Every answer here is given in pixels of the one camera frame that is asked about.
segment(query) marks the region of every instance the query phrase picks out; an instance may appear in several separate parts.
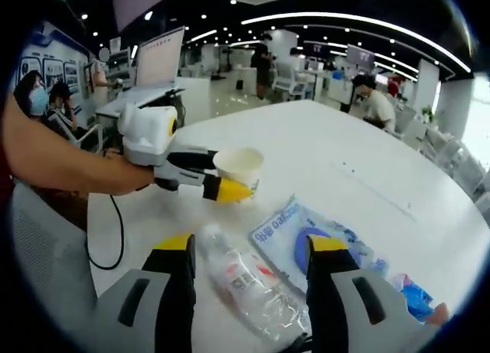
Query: face mask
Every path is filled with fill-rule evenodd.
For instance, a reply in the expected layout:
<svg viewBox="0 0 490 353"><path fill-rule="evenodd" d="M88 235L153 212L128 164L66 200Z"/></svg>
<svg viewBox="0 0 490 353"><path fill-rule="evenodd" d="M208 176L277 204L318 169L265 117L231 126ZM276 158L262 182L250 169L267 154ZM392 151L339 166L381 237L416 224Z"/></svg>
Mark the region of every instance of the face mask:
<svg viewBox="0 0 490 353"><path fill-rule="evenodd" d="M49 97L43 87L36 87L29 95L31 100L31 115L42 116L46 110Z"/></svg>

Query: black cable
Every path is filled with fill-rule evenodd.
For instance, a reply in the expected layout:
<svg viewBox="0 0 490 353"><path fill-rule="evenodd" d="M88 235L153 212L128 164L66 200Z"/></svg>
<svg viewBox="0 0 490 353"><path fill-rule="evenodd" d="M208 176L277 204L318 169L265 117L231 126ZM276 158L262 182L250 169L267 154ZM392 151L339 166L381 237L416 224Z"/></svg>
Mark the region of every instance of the black cable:
<svg viewBox="0 0 490 353"><path fill-rule="evenodd" d="M121 251L119 252L119 257L117 258L117 261L111 265L111 266L101 266L95 261L92 260L92 257L90 257L90 252L89 252L89 246L87 242L87 255L89 257L90 262L98 269L101 270L114 270L119 266L121 263L121 260L123 259L123 254L124 254L124 223L123 223L123 216L121 215L121 212L119 211L119 208L117 207L116 201L114 200L114 197L110 195L110 199L112 200L114 204L114 208L116 209L117 216L119 217L119 225L121 229Z"/></svg>

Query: white tabletop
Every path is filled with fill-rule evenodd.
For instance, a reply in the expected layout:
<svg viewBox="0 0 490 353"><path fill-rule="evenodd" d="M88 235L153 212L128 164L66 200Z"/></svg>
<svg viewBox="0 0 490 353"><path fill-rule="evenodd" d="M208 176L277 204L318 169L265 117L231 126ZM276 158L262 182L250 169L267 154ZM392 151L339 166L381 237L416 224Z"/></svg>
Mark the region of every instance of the white tabletop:
<svg viewBox="0 0 490 353"><path fill-rule="evenodd" d="M210 119L179 130L176 139L210 149L262 151L266 160L256 198L220 206L189 190L170 194L155 186L116 198L126 253L114 271L91 266L99 295L128 270L140 268L153 244L199 222L216 221L245 242L251 229L292 193L354 230L388 258L392 273L407 273L452 312L474 286L490 244L481 214L434 164L359 119L302 100ZM88 237L92 258L113 263L119 222L108 196L89 198ZM200 262L195 288L193 341L200 345L194 351L260 351L260 340L214 295Z"/></svg>

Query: person standing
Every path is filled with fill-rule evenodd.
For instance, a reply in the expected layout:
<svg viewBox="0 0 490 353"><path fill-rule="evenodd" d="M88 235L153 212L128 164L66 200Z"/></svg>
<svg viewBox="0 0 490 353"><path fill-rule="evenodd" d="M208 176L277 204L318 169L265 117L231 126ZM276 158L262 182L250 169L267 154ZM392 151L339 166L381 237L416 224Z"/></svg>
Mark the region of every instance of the person standing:
<svg viewBox="0 0 490 353"><path fill-rule="evenodd" d="M263 34L260 44L255 48L255 53L252 56L251 67L257 69L256 79L256 94L260 100L266 96L267 87L270 84L270 68L272 67L273 56L269 52L269 44L272 37L268 34Z"/></svg>

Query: white shirt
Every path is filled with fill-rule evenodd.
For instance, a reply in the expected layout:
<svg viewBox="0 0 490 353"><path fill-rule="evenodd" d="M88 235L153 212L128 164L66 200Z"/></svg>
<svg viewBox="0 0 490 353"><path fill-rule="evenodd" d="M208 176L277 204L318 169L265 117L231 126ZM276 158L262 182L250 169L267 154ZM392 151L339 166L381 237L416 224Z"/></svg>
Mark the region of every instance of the white shirt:
<svg viewBox="0 0 490 353"><path fill-rule="evenodd" d="M377 117L383 122L388 121L384 128L394 132L397 117L395 116L393 104L391 104L388 98L379 91L373 90L369 98L366 99L366 104L369 105L368 115L370 117Z"/></svg>
<svg viewBox="0 0 490 353"><path fill-rule="evenodd" d="M90 74L92 75L92 81L94 81L94 77L96 74L99 74L100 80L103 83L107 82L106 72L104 71L104 67L102 62L99 60L93 60L92 67L90 67ZM96 104L97 108L101 106L105 106L109 102L109 88L108 87L96 87L95 83L93 83L93 95L92 99Z"/></svg>

